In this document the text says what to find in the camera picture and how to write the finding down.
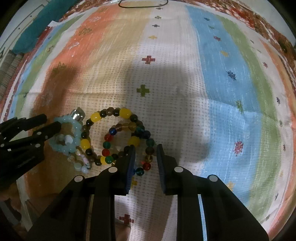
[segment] teal fabric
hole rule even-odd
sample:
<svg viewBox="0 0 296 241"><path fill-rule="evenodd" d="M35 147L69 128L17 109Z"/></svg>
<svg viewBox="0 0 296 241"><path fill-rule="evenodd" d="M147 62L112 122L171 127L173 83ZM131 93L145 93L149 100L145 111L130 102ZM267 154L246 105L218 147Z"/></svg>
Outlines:
<svg viewBox="0 0 296 241"><path fill-rule="evenodd" d="M51 0L37 15L32 24L26 28L16 42L13 53L30 52L36 45L38 37L51 21L59 19L79 0Z"/></svg>

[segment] green stripe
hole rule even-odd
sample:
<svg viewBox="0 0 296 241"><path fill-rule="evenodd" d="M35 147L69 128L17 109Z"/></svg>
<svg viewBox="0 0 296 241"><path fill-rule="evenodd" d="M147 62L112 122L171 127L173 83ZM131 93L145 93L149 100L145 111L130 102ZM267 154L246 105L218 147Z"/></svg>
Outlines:
<svg viewBox="0 0 296 241"><path fill-rule="evenodd" d="M43 66L44 62L48 58L48 56L52 53L52 51L47 51L48 47L55 46L59 39L61 38L64 31L66 31L70 26L72 26L73 23L75 23L79 18L81 18L83 15L74 17L73 19L67 21L57 32L56 34L50 39L46 47L40 52L40 54L36 57L36 59L32 62L31 71L28 74L25 83L22 86L22 90L20 92L20 95L17 98L17 104L15 108L15 116L18 118L21 118L20 112L24 106L24 98L23 96L25 93L28 93L30 89L33 87L37 76L40 72L41 67Z"/></svg>
<svg viewBox="0 0 296 241"><path fill-rule="evenodd" d="M281 166L281 137L274 106L275 97L273 97L271 87L245 35L240 31L237 24L223 17L218 18L231 35L249 66L253 85L257 89L258 102L262 113L261 145L248 209L257 220L262 220L273 201L276 177Z"/></svg>

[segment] light blue beaded bracelet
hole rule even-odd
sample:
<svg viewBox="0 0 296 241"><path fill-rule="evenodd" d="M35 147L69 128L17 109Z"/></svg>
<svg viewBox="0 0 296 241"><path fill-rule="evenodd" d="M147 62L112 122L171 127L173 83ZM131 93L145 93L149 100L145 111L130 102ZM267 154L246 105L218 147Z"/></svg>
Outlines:
<svg viewBox="0 0 296 241"><path fill-rule="evenodd" d="M69 155L70 153L74 153L76 151L76 146L80 146L80 137L81 137L81 124L74 120L71 115L64 115L61 117L55 117L54 121L58 121L61 124L63 123L71 123L74 128L74 138L72 143L67 143L66 145L57 144L57 136L53 136L49 139L49 145L54 151L58 151L63 153L64 155Z"/></svg>

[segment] red bead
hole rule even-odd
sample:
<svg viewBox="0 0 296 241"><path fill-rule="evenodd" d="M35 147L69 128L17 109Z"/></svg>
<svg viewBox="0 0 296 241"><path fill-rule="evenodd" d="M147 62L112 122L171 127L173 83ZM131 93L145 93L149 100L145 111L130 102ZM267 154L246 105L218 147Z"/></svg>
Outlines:
<svg viewBox="0 0 296 241"><path fill-rule="evenodd" d="M104 150L102 150L102 155L103 156L109 156L110 155L110 151L108 149L104 149Z"/></svg>
<svg viewBox="0 0 296 241"><path fill-rule="evenodd" d="M112 141L113 139L113 136L111 136L110 134L106 134L105 137L104 137L105 141Z"/></svg>
<svg viewBox="0 0 296 241"><path fill-rule="evenodd" d="M145 163L143 164L143 169L144 169L145 171L149 171L149 170L151 169L151 164L148 163L148 162L145 162Z"/></svg>

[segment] red cross pattern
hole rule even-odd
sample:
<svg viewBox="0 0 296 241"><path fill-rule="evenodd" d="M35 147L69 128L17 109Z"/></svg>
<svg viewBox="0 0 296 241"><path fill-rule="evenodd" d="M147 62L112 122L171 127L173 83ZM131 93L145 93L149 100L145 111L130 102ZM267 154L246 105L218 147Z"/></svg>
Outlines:
<svg viewBox="0 0 296 241"><path fill-rule="evenodd" d="M119 217L119 220L123 220L125 225L129 225L129 223L133 223L134 220L129 218L128 214L124 214L124 217Z"/></svg>
<svg viewBox="0 0 296 241"><path fill-rule="evenodd" d="M142 58L142 61L145 61L145 64L150 64L151 62L155 62L155 59L151 58L151 55L147 55L146 58Z"/></svg>

